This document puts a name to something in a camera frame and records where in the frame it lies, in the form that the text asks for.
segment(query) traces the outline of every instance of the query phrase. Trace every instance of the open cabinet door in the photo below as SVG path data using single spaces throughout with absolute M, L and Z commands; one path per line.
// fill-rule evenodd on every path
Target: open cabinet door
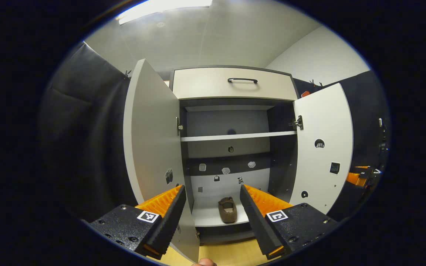
M 341 84 L 294 101 L 297 173 L 290 204 L 306 202 L 326 214 L 348 176 L 353 155 L 353 124 Z
M 126 167 L 138 204 L 177 183 L 185 184 L 176 117 L 179 100 L 145 59 L 138 61 L 129 83 L 123 122 Z M 196 262 L 199 240 L 186 200 L 170 246 Z

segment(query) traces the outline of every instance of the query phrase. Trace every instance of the orange object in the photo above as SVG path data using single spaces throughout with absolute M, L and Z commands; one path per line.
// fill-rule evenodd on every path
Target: orange object
M 153 212 L 155 214 L 160 214 L 160 216 L 162 216 L 163 218 L 165 216 L 165 213 L 167 212 L 167 209 L 174 201 L 175 196 L 177 196 L 177 193 L 179 192 L 182 186 L 183 185 L 178 185 L 173 189 L 169 189 L 166 192 L 137 205 L 135 208 L 147 212 Z
M 275 212 L 293 207 L 293 205 L 289 204 L 288 202 L 269 195 L 264 191 L 260 191 L 259 189 L 250 187 L 248 185 L 244 185 L 244 187 L 246 187 L 247 192 L 249 195 L 251 195 L 251 198 L 259 209 L 259 212 L 261 212 L 262 217 L 265 217 L 269 212 Z
M 269 253 L 269 256 L 282 253 L 284 251 L 284 246 L 279 246 L 277 249 Z
M 348 181 L 349 183 L 353 185 L 358 185 L 360 187 L 363 187 L 364 184 L 366 183 L 366 179 L 360 178 L 359 175 L 360 174 L 348 173 L 348 177 L 346 177 L 346 181 Z
M 147 249 L 148 251 L 150 251 L 150 252 L 152 252 L 152 253 L 156 254 L 156 255 L 159 255 L 159 254 L 160 254 L 159 252 L 155 251 L 153 248 L 151 248 L 151 247 L 150 247 L 149 245 L 147 245 L 147 244 L 144 244 L 144 248 L 145 248 L 145 249 Z

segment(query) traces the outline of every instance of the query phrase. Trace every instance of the floor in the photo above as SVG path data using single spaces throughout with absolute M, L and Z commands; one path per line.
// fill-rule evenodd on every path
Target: floor
M 209 258 L 218 266 L 255 266 L 267 261 L 262 255 L 256 239 L 217 245 L 200 246 L 199 259 Z M 161 260 L 152 259 L 171 266 L 191 266 L 191 261 L 185 259 L 170 246 Z

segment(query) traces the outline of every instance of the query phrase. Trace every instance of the white cabinet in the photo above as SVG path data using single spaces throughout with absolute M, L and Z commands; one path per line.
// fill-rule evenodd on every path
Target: white cabinet
M 290 74 L 239 67 L 178 69 L 170 81 L 175 96 L 195 98 L 260 98 L 294 101 Z
M 291 75 L 265 69 L 199 67 L 175 70 L 172 77 L 173 91 L 145 59 L 137 62 L 126 97 L 123 138 L 138 203 L 177 183 L 186 185 L 174 249 L 198 261 L 196 228 L 202 234 L 210 230 L 215 239 L 222 228 L 247 228 L 239 199 L 242 184 L 328 212 L 345 182 L 353 146 L 340 84 L 297 99 Z M 298 116 L 303 129 L 291 126 Z M 168 170 L 173 172 L 170 183 Z M 233 224 L 220 219 L 223 197 L 233 197 L 238 209 Z

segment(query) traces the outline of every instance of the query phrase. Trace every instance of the door hinge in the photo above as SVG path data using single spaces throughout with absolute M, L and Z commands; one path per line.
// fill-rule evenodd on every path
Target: door hinge
M 300 130 L 303 130 L 303 121 L 301 116 L 299 116 L 299 119 L 297 119 L 297 121 L 294 120 L 289 123 L 289 126 L 292 126 L 294 130 L 297 130 L 297 126 L 300 128 Z
M 175 117 L 175 120 L 177 121 L 177 136 L 179 136 L 180 130 L 183 130 L 183 125 L 180 124 L 180 118 Z

